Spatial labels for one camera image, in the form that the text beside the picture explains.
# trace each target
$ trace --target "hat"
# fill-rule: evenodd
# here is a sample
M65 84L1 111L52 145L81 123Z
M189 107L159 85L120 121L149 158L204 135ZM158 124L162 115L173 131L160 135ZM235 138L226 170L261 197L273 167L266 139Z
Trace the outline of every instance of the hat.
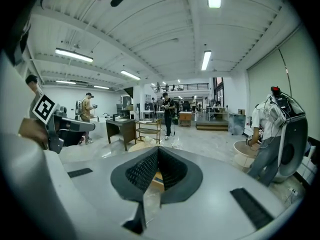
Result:
M94 98L94 96L91 94L91 92L87 92L87 93L85 94L85 96L87 96L87 95L90 95L91 98Z

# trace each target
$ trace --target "hand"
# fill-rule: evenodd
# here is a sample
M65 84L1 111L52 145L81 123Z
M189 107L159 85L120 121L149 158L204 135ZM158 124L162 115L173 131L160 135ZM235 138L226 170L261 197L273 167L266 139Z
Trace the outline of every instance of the hand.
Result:
M48 133L45 125L41 121L24 118L19 129L19 134L22 137L37 142L43 149L47 149Z

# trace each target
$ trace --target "sneaker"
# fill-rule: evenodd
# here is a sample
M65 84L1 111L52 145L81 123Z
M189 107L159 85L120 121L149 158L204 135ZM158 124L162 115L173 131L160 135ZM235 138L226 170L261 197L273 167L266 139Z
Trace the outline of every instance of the sneaker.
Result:
M86 144L86 145L92 144L92 143L94 143L94 142L93 142L92 140L89 140L89 139L85 141L85 144Z

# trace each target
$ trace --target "white ceiling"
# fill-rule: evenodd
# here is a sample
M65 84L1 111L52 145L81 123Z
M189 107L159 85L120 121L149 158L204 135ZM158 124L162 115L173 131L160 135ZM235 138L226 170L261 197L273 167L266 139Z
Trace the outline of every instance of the white ceiling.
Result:
M28 47L46 84L77 80L115 90L137 84L123 69L142 83L228 76L237 65L246 67L242 60L258 61L298 24L285 20L295 16L284 0L221 0L219 9L207 0L124 0L118 7L110 0L44 0L43 7L32 12ZM256 44L260 52L253 53ZM93 63L56 56L57 47ZM201 72L205 50L212 56Z

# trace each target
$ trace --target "floor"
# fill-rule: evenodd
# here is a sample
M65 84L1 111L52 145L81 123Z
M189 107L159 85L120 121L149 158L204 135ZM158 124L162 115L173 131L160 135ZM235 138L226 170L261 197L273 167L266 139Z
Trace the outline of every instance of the floor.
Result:
M227 131L203 131L197 130L196 122L205 122L206 116L202 113L197 113L192 116L191 127L171 126L171 136L169 140L164 140L166 127L161 126L161 145L165 147L173 147L176 149L186 150L206 156L213 159L218 159L229 164L233 164L235 154L234 143L236 141L244 141L244 135L231 135ZM94 143L90 145L69 146L64 147L59 154L62 163L70 163L77 161L105 159L110 156L116 156L125 152L122 137L115 135L111 137L111 144L105 137L100 137L94 133L90 134ZM135 141L127 144L129 149L135 144ZM298 192L298 196L293 196L290 188ZM282 183L272 183L269 189L288 207L298 198L303 197L305 190L303 186L291 176ZM150 186L144 194L145 217L147 223L151 221L159 209L160 191Z

